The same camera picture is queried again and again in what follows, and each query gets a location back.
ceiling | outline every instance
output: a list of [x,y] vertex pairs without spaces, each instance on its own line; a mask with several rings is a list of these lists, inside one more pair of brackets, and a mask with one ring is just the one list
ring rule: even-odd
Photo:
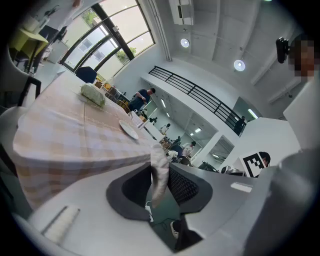
[[[170,119],[179,125],[201,147],[204,147],[217,132],[205,119],[164,90],[157,88],[156,93],[152,95],[152,99],[158,108],[167,112]],[[165,108],[161,103],[161,99],[163,99],[165,103]],[[195,132],[197,128],[201,128],[201,131],[198,133]],[[222,136],[210,151],[210,154],[215,154],[223,160],[229,155],[233,148],[234,146]]]
[[[161,3],[169,5],[168,0]],[[238,90],[256,91],[273,116],[280,118],[294,98],[284,96],[304,85],[287,62],[277,61],[276,39],[292,41],[302,32],[295,20],[276,1],[193,0],[193,4],[194,25],[174,24],[170,7],[161,8],[170,53],[177,58],[188,55],[212,67],[219,65],[225,72],[215,73],[214,68],[211,72],[228,83],[233,77],[235,82],[230,84]],[[190,41],[188,48],[181,46],[182,38]],[[244,71],[235,70],[235,60],[243,60]]]

window frame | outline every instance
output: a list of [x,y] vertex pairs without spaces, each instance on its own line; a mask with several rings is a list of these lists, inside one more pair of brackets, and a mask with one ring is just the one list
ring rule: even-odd
[[[136,5],[133,6],[129,6],[128,8],[122,9],[110,16],[107,15],[107,13],[104,11],[104,9],[101,7],[100,3],[96,3],[93,6],[90,7],[90,9],[92,11],[94,11],[96,13],[96,15],[100,18],[100,22],[97,23],[96,25],[94,25],[93,27],[91,27],[86,33],[84,33],[74,44],[72,47],[70,47],[70,49],[65,53],[65,55],[62,57],[62,59],[60,60],[60,64],[62,64],[64,67],[66,67],[67,69],[69,69],[70,71],[72,71],[73,73],[76,73],[78,68],[80,68],[88,58],[90,58],[96,51],[99,50],[99,48],[106,43],[108,40],[113,39],[115,44],[117,45],[117,47],[110,52],[107,56],[105,56],[99,63],[98,65],[94,68],[94,70],[97,72],[102,66],[103,64],[105,64],[114,54],[116,54],[119,50],[123,50],[124,53],[127,55],[127,57],[129,58],[129,61],[125,64],[127,65],[131,60],[133,60],[136,56],[138,56],[139,54],[143,53],[146,49],[148,49],[149,47],[153,46],[155,44],[155,40],[154,37],[152,35],[152,31],[150,30],[149,24],[146,20],[146,17],[142,11],[142,8],[140,6],[140,4],[138,3],[137,0],[135,0]],[[131,40],[129,40],[128,42],[125,42],[125,40],[123,39],[123,37],[121,36],[121,34],[119,33],[119,31],[117,31],[116,26],[114,25],[114,23],[112,22],[112,20],[110,19],[112,16],[117,15],[121,12],[124,12],[128,9],[134,8],[134,7],[138,7],[140,10],[140,13],[143,17],[143,20],[146,24],[147,27],[147,31],[135,36],[134,38],[132,38]],[[109,33],[108,35],[106,35],[104,38],[102,38],[99,42],[97,42],[93,47],[91,47],[90,50],[87,51],[87,53],[80,59],[80,61],[75,65],[74,68],[72,68],[70,65],[68,65],[66,63],[67,58],[71,55],[71,53],[76,49],[76,47],[78,47],[85,39],[87,39],[88,35],[90,35],[93,31],[95,31],[96,29],[99,29],[100,26],[103,26],[103,28]],[[142,50],[141,52],[139,52],[136,56],[133,55],[133,53],[131,52],[128,44],[130,42],[132,42],[133,40],[135,40],[136,38],[144,35],[145,33],[150,33],[151,39],[152,39],[152,44],[148,47],[146,47],[144,50]]]

ceiling light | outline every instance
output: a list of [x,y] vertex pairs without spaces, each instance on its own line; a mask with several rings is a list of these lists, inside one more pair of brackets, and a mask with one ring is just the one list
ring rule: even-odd
[[234,68],[235,68],[236,70],[238,70],[238,71],[244,71],[245,68],[246,68],[245,63],[244,63],[242,60],[240,60],[240,59],[237,59],[237,60],[234,62],[233,66],[234,66]]
[[184,48],[189,47],[189,40],[188,39],[182,38],[180,43]]
[[255,112],[253,112],[253,111],[251,110],[251,108],[249,108],[248,111],[249,111],[249,113],[250,113],[255,119],[258,118],[258,116],[255,114]]
[[161,102],[162,102],[162,105],[163,105],[164,107],[166,107],[166,104],[165,104],[165,102],[164,102],[163,99],[161,99]]

